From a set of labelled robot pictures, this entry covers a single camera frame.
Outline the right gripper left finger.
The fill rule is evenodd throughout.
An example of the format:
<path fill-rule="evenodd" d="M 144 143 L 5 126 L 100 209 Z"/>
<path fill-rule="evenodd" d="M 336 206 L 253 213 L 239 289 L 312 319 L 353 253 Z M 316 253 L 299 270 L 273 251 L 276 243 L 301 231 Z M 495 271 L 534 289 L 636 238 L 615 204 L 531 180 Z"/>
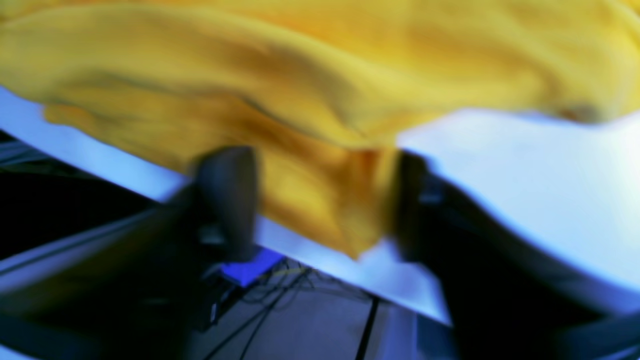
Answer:
<path fill-rule="evenodd" d="M 167 202 L 1 260 L 1 346 L 37 360 L 182 360 L 207 273 L 253 260 L 259 160 L 203 157 Z"/>

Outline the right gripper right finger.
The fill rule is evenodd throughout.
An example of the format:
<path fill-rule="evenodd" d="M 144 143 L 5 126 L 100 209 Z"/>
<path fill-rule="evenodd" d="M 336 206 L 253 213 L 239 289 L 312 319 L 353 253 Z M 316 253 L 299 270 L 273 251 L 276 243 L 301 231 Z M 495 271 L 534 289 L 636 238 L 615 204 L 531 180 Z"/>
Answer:
<path fill-rule="evenodd" d="M 637 360 L 639 292 L 536 249 L 400 151 L 390 234 L 431 271 L 461 360 Z"/>

